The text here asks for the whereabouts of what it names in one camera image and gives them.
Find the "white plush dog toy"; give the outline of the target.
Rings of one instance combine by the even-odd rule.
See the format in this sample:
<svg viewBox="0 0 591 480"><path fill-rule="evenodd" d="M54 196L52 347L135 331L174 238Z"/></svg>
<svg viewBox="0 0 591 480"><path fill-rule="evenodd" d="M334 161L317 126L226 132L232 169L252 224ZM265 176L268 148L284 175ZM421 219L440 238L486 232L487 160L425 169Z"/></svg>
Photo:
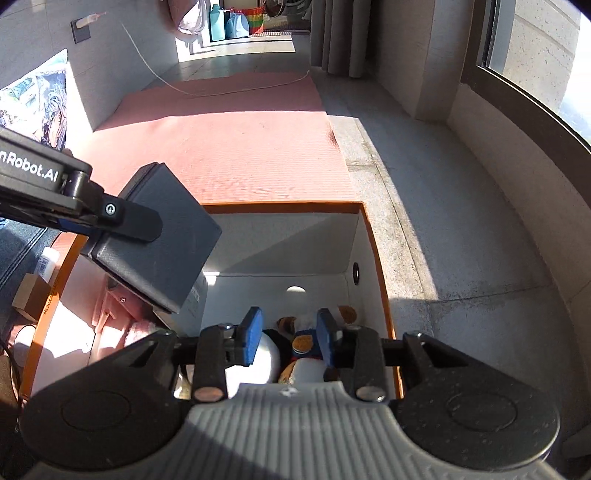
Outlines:
<svg viewBox="0 0 591 480"><path fill-rule="evenodd" d="M263 331L252 365L235 365L225 369L228 397L232 398L242 384L276 383L290 360L290 340L279 331Z"/></svg>

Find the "donald duck plush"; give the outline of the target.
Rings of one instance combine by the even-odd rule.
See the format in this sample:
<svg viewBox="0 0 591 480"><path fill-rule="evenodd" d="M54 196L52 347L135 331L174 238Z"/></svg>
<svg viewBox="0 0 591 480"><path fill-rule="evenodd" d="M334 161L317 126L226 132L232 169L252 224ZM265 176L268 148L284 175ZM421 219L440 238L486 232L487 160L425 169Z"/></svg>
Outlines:
<svg viewBox="0 0 591 480"><path fill-rule="evenodd" d="M276 327L290 342L287 347L280 347L281 353L287 353L287 363L283 361L277 382L291 386L324 382L327 366L318 343L317 316L284 316L276 321Z"/></svg>

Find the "black box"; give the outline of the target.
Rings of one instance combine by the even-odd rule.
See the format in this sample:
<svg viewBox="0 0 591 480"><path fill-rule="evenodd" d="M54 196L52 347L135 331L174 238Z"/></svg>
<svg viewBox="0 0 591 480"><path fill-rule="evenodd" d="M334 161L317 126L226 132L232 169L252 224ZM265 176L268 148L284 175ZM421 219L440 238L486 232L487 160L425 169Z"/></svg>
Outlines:
<svg viewBox="0 0 591 480"><path fill-rule="evenodd" d="M150 304L177 313L215 244L219 226L163 163L141 167L120 192L133 205L159 217L132 214L142 229L160 228L150 242L111 232L96 232L82 254Z"/></svg>

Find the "brown cardboard box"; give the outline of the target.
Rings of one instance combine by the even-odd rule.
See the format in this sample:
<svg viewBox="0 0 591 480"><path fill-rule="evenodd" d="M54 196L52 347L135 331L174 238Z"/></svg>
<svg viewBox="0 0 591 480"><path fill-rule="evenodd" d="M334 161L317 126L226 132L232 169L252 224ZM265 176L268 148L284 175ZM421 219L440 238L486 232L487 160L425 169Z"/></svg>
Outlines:
<svg viewBox="0 0 591 480"><path fill-rule="evenodd" d="M25 319L37 323L43 313L51 286L39 275L24 275L12 301L12 307Z"/></svg>

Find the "pink notebook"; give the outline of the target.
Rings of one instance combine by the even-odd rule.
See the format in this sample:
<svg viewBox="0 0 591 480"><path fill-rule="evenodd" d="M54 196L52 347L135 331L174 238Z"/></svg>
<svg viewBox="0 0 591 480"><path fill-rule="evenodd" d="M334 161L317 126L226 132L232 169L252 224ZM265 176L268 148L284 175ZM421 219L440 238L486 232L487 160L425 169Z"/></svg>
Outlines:
<svg viewBox="0 0 591 480"><path fill-rule="evenodd" d="M150 305L82 256L68 278L62 303L87 326L89 364L161 328Z"/></svg>

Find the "blue jeans leg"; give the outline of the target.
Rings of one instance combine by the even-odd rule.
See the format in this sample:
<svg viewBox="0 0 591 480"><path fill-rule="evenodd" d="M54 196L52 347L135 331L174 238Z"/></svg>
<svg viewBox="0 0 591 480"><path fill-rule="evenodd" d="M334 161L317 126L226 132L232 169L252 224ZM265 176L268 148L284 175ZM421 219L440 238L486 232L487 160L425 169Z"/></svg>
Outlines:
<svg viewBox="0 0 591 480"><path fill-rule="evenodd" d="M1 219L1 304L8 304L25 273L32 273L57 230Z"/></svg>

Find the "white tube bottle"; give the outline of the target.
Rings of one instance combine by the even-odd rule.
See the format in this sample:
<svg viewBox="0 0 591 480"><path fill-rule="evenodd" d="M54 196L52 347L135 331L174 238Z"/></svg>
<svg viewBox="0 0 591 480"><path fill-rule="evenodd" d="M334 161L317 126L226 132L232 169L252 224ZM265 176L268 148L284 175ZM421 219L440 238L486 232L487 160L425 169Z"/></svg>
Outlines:
<svg viewBox="0 0 591 480"><path fill-rule="evenodd" d="M39 276L47 284L52 283L53 274L58 267L61 255L60 252L51 247L45 247L41 252L34 274Z"/></svg>

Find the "orange storage box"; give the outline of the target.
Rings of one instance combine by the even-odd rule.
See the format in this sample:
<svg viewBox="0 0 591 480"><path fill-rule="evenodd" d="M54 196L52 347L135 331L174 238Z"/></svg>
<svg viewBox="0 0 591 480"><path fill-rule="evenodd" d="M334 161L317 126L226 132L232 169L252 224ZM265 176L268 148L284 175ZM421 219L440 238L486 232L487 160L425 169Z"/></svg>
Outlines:
<svg viewBox="0 0 591 480"><path fill-rule="evenodd" d="M390 301L376 239L361 202L215 204L222 229L204 265L208 283L200 325L235 322L251 306L267 326L283 316L351 305L361 322L394 338ZM27 399L85 367L99 342L91 315L106 276L81 254L86 240L62 234L52 291L24 365L19 394Z"/></svg>

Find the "pink floor mat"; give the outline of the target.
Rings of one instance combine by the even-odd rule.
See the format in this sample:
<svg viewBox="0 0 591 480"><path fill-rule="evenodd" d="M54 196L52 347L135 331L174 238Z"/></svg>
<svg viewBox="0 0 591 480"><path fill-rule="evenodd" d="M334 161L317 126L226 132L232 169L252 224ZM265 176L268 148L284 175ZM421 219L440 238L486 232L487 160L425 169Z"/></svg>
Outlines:
<svg viewBox="0 0 591 480"><path fill-rule="evenodd" d="M128 94L71 148L110 194L163 162L202 204L356 198L308 74L245 72Z"/></svg>

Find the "pink bedding pile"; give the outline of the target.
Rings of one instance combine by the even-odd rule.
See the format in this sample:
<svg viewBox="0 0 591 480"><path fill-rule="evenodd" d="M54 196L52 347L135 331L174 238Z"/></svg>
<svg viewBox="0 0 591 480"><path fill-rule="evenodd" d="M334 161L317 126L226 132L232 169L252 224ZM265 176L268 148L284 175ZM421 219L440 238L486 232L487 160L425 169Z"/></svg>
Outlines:
<svg viewBox="0 0 591 480"><path fill-rule="evenodd" d="M162 0L158 1L158 10L168 33L178 38L208 37L208 1Z"/></svg>

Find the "blue detergent bottle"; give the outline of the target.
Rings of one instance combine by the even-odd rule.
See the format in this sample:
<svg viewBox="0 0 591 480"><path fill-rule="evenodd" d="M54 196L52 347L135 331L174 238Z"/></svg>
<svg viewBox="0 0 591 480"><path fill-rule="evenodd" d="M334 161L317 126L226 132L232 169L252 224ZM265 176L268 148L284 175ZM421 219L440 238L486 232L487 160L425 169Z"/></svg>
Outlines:
<svg viewBox="0 0 591 480"><path fill-rule="evenodd" d="M214 4L209 12L209 27L211 27L211 41L218 42L228 39L242 39L249 37L249 21L245 14L222 9Z"/></svg>

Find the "rainbow striped bag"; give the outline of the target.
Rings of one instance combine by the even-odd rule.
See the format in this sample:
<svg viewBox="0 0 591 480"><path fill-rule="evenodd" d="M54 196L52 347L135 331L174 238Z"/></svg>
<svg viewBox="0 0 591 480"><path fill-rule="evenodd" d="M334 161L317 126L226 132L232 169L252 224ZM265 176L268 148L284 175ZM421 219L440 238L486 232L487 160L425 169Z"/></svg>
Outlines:
<svg viewBox="0 0 591 480"><path fill-rule="evenodd" d="M256 8L240 9L239 12L245 16L247 22L249 23L250 35L263 33L264 13L266 13L266 8L259 6Z"/></svg>

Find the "grey curtain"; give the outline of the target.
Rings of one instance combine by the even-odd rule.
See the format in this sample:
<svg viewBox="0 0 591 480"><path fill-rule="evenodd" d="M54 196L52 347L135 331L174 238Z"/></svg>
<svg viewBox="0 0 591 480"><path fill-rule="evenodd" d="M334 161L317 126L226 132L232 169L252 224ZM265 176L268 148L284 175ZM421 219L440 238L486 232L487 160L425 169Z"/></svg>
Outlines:
<svg viewBox="0 0 591 480"><path fill-rule="evenodd" d="M339 77L374 76L385 5L385 1L312 1L311 66Z"/></svg>

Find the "wall socket with charger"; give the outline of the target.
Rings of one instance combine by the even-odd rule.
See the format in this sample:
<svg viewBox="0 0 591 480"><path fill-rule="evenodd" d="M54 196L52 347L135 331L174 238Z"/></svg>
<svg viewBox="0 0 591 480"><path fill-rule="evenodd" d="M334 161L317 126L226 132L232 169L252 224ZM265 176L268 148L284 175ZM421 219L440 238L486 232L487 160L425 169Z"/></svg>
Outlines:
<svg viewBox="0 0 591 480"><path fill-rule="evenodd" d="M92 13L70 22L71 33L75 44L91 38L90 25L97 22L105 12Z"/></svg>

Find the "dark window frame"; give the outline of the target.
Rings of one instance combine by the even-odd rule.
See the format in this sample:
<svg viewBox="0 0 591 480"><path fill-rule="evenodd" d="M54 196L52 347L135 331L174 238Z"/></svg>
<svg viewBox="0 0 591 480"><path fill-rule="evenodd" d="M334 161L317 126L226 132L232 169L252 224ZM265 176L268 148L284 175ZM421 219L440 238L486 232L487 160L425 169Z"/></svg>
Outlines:
<svg viewBox="0 0 591 480"><path fill-rule="evenodd" d="M475 2L461 80L590 198L589 2Z"/></svg>

